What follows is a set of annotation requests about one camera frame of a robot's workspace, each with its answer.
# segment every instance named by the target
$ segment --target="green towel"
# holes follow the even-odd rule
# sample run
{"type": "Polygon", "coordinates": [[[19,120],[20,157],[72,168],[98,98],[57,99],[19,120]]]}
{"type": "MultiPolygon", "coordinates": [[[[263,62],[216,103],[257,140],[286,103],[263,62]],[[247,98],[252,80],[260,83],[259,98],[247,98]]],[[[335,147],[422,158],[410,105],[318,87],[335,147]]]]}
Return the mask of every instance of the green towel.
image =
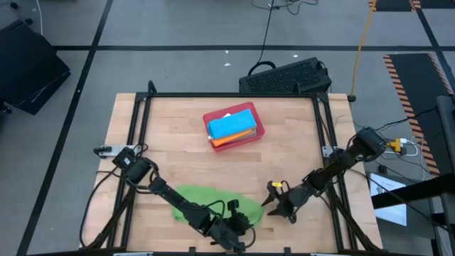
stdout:
{"type": "MultiPolygon", "coordinates": [[[[259,224],[262,214],[264,213],[264,208],[261,207],[260,203],[245,198],[239,193],[221,191],[217,190],[216,188],[194,185],[179,186],[176,191],[188,201],[197,203],[200,206],[206,206],[216,200],[224,201],[226,205],[224,218],[230,217],[230,211],[228,211],[228,202],[234,199],[237,199],[239,201],[239,208],[237,208],[237,211],[245,214],[248,217],[250,224],[252,225],[259,224]]],[[[217,213],[221,213],[222,208],[223,207],[221,203],[217,203],[210,207],[210,209],[214,210],[217,213]]],[[[184,223],[188,222],[183,217],[182,212],[175,209],[174,207],[172,208],[172,214],[177,221],[184,223]]]]}

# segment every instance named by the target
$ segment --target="concrete floor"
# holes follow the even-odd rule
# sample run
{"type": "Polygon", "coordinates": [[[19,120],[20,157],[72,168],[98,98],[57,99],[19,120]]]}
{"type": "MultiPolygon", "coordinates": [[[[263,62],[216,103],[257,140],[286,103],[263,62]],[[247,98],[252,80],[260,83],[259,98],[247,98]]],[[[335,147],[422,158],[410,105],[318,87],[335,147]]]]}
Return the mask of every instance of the concrete floor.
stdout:
{"type": "MultiPolygon", "coordinates": [[[[55,46],[90,46],[106,0],[42,0],[43,35],[55,46]]],[[[18,1],[16,13],[33,18],[39,31],[34,1],[18,1]]],[[[268,1],[256,0],[266,6],[268,1]]],[[[274,11],[267,44],[283,46],[356,46],[360,42],[368,1],[321,0],[318,6],[302,5],[292,16],[274,11]]],[[[455,45],[452,26],[455,10],[424,10],[441,46],[455,45]]],[[[268,12],[247,0],[114,0],[101,46],[211,46],[260,45],[268,12]]],[[[373,15],[368,46],[430,46],[415,12],[373,15]]],[[[395,52],[363,52],[358,67],[354,120],[379,127],[404,118],[400,101],[382,56],[395,52]]],[[[0,119],[0,248],[15,255],[43,177],[75,93],[87,51],[58,51],[72,75],[44,108],[31,116],[20,110],[0,119]]],[[[235,92],[238,78],[257,62],[258,50],[97,51],[58,162],[43,212],[31,241],[29,254],[75,250],[77,233],[87,197],[93,187],[99,159],[92,149],[105,140],[114,97],[118,92],[144,91],[152,79],[160,92],[235,92]]],[[[455,53],[445,52],[455,66],[455,53]]],[[[329,70],[333,92],[350,92],[355,51],[273,50],[263,60],[277,65],[316,56],[329,70]]],[[[387,137],[412,136],[408,123],[384,132],[387,137]]],[[[418,163],[418,158],[409,158],[418,163]]],[[[409,178],[422,179],[418,166],[383,160],[409,178]]],[[[366,169],[375,170],[369,164],[366,169]]],[[[429,241],[396,237],[380,226],[386,249],[430,255],[429,241]]]]}

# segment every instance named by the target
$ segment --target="yellow tag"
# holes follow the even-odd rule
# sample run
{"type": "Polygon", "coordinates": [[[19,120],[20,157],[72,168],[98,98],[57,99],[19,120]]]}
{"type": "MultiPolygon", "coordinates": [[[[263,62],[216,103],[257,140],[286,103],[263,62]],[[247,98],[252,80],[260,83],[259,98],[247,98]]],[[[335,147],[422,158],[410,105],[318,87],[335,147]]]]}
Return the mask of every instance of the yellow tag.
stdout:
{"type": "Polygon", "coordinates": [[[283,184],[281,184],[280,182],[272,182],[272,186],[274,186],[275,188],[281,188],[283,184]]]}

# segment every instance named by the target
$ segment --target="red tray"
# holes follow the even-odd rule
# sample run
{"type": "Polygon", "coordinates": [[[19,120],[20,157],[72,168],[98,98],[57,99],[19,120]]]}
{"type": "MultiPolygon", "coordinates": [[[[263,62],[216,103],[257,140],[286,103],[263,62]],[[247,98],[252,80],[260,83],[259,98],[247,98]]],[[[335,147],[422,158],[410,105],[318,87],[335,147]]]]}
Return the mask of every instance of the red tray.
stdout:
{"type": "Polygon", "coordinates": [[[210,112],[210,113],[207,113],[202,116],[202,119],[204,120],[205,128],[207,129],[207,134],[208,134],[207,124],[210,121],[212,121],[214,119],[220,119],[220,118],[224,117],[227,113],[235,114],[235,113],[238,113],[238,112],[246,110],[246,109],[251,110],[251,113],[253,114],[253,117],[256,121],[256,136],[253,138],[243,139],[238,142],[228,142],[221,146],[213,146],[213,144],[210,143],[210,145],[212,146],[212,148],[215,152],[223,151],[226,149],[231,149],[234,146],[240,146],[240,145],[246,144],[248,142],[254,142],[254,141],[257,141],[258,139],[261,139],[262,136],[264,136],[264,134],[265,134],[264,127],[262,126],[261,119],[259,118],[259,115],[257,114],[255,105],[252,102],[245,102],[245,103],[235,105],[232,107],[228,107],[228,108],[225,108],[222,110],[210,112]]]}

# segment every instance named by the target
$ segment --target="orange book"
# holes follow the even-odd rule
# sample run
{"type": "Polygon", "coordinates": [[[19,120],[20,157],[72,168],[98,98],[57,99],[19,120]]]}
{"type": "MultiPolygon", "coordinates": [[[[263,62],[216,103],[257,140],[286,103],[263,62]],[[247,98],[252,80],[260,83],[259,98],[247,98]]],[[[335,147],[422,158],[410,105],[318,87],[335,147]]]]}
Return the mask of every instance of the orange book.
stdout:
{"type": "Polygon", "coordinates": [[[231,135],[228,137],[224,137],[221,139],[212,139],[212,143],[213,143],[213,146],[220,146],[220,145],[223,145],[224,143],[228,143],[235,139],[239,139],[243,136],[247,136],[248,134],[252,133],[253,131],[254,131],[254,129],[248,129],[244,132],[239,132],[237,134],[234,134],[234,135],[231,135]]]}

